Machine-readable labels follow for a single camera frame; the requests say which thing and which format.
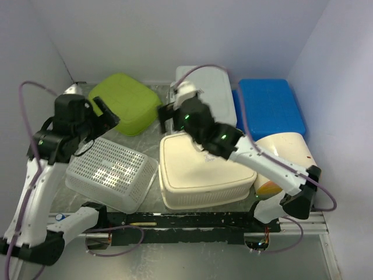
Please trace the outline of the green basket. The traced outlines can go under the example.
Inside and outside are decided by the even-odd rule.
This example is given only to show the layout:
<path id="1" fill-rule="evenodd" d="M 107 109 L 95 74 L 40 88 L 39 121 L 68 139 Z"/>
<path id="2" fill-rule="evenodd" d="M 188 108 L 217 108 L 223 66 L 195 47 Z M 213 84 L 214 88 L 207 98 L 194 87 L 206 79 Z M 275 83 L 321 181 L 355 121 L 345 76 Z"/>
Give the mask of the green basket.
<path id="1" fill-rule="evenodd" d="M 162 105 L 154 91 L 124 73 L 113 74 L 96 85 L 88 99 L 92 102 L 95 97 L 120 118 L 115 129 L 130 137 L 146 130 L 157 119 L 157 108 Z"/>

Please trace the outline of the large white plastic container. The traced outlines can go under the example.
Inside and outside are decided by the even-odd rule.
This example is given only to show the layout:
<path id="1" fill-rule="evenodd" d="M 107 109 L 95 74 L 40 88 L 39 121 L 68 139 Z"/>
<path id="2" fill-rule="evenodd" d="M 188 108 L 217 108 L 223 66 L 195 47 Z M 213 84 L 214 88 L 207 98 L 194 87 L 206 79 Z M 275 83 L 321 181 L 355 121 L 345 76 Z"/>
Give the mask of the large white plastic container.
<path id="1" fill-rule="evenodd" d="M 200 91 L 199 98 L 209 105 L 212 116 L 217 122 L 237 125 L 233 94 L 226 70 L 216 66 L 178 66 L 175 80 L 184 75 L 185 80 L 195 85 Z"/>

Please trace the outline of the white basket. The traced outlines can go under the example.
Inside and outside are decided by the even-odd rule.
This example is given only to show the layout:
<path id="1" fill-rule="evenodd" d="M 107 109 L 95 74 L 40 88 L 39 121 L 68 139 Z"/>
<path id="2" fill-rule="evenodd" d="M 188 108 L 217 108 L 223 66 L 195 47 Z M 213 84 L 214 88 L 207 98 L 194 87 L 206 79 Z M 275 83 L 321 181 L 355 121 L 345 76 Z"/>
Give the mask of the white basket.
<path id="1" fill-rule="evenodd" d="M 135 213 L 156 178 L 158 161 L 97 138 L 83 145 L 66 170 L 66 186 L 125 214 Z"/>

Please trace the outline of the cream perforated laundry basket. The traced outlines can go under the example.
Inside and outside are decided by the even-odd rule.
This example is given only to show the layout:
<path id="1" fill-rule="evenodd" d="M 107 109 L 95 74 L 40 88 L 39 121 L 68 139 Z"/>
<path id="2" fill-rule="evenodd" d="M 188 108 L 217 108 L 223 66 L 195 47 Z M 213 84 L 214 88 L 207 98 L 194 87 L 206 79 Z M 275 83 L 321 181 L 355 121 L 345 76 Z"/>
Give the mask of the cream perforated laundry basket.
<path id="1" fill-rule="evenodd" d="M 160 141 L 160 189 L 173 210 L 201 209 L 245 199 L 257 173 L 201 151 L 186 133 Z"/>

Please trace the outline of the blue plastic container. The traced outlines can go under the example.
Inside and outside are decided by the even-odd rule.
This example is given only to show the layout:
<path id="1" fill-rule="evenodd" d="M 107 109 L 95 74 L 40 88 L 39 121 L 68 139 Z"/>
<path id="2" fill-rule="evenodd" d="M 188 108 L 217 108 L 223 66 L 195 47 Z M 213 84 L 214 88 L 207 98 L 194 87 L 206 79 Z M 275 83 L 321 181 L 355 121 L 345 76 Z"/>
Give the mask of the blue plastic container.
<path id="1" fill-rule="evenodd" d="M 300 109 L 285 79 L 242 79 L 232 91 L 237 128 L 248 123 L 254 141 L 272 134 L 306 133 Z"/>

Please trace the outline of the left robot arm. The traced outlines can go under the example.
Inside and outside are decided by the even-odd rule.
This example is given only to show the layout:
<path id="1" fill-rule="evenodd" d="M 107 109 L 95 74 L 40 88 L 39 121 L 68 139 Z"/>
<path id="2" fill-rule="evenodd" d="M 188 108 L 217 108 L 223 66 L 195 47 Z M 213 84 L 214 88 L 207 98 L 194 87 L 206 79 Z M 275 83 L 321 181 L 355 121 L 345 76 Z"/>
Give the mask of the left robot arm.
<path id="1" fill-rule="evenodd" d="M 62 94 L 54 115 L 31 136 L 22 196 L 8 230 L 1 237 L 1 254 L 44 266 L 54 265 L 65 246 L 81 233 L 108 228 L 107 208 L 84 203 L 71 216 L 48 224 L 52 202 L 71 157 L 81 143 L 93 143 L 119 124 L 100 97 L 89 102 L 79 94 Z"/>

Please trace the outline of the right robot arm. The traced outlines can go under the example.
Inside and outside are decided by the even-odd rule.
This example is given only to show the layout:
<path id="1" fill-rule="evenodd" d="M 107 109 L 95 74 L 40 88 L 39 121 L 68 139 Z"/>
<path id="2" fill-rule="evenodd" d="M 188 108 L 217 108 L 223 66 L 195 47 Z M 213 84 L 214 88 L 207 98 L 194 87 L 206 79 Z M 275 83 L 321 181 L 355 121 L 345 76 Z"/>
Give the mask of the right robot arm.
<path id="1" fill-rule="evenodd" d="M 265 151 L 239 129 L 215 121 L 209 106 L 197 96 L 184 101 L 179 108 L 172 103 L 158 106 L 157 115 L 162 132 L 166 132 L 165 122 L 172 119 L 204 151 L 246 166 L 282 189 L 251 208 L 247 224 L 252 231 L 260 232 L 272 220 L 286 215 L 301 220 L 309 218 L 319 189 L 319 167 L 303 167 Z"/>

